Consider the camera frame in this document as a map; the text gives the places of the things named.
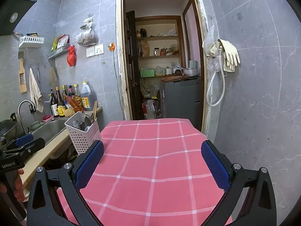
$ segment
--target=kitchen sink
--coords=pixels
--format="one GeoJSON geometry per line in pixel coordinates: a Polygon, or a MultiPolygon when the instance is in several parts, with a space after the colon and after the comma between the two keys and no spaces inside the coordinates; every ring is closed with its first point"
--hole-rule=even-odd
{"type": "Polygon", "coordinates": [[[57,135],[66,129],[65,122],[68,118],[53,119],[50,122],[45,123],[37,130],[32,132],[33,138],[43,138],[45,140],[45,146],[50,143],[57,135]]]}

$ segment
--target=range hood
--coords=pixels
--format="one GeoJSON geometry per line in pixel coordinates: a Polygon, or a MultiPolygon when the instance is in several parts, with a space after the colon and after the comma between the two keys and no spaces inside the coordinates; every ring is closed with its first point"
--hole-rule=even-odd
{"type": "Polygon", "coordinates": [[[16,0],[7,10],[0,26],[1,35],[11,35],[25,13],[37,2],[37,0],[16,0]]]}

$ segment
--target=white hose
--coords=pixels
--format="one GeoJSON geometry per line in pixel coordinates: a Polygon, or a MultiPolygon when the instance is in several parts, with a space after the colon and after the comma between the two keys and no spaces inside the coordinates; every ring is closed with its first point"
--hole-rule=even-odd
{"type": "Polygon", "coordinates": [[[213,83],[214,77],[216,75],[216,71],[215,71],[213,73],[213,76],[212,76],[211,80],[210,80],[210,83],[209,83],[209,86],[208,86],[208,89],[207,89],[207,94],[206,94],[206,102],[207,102],[207,104],[210,107],[217,106],[222,101],[222,99],[224,97],[224,94],[225,94],[226,85],[225,85],[225,76],[224,76],[224,71],[223,71],[222,55],[221,55],[221,53],[219,54],[219,68],[220,68],[220,73],[222,75],[222,95],[221,95],[221,97],[219,98],[219,100],[215,104],[209,103],[209,93],[210,93],[210,90],[211,90],[211,85],[213,83]]]}

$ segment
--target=human hand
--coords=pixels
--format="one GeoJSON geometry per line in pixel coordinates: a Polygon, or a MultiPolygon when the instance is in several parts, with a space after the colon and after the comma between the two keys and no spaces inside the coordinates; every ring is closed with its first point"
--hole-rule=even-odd
{"type": "MultiPolygon", "coordinates": [[[[17,170],[17,178],[15,180],[15,192],[14,195],[17,199],[17,201],[22,202],[25,200],[25,196],[24,196],[24,192],[23,192],[23,184],[22,184],[22,180],[20,175],[24,174],[24,170],[23,169],[18,169],[17,170]]],[[[6,193],[7,192],[7,188],[6,186],[0,182],[0,192],[2,193],[6,193]]]]}

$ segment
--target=red plastic bag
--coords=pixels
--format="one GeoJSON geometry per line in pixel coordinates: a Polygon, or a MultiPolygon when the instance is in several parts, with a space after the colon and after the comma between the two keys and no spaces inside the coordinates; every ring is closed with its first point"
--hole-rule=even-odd
{"type": "Polygon", "coordinates": [[[69,50],[69,54],[67,56],[67,62],[69,64],[70,67],[75,65],[75,61],[76,61],[76,56],[75,56],[75,46],[70,46],[68,48],[69,50]]]}

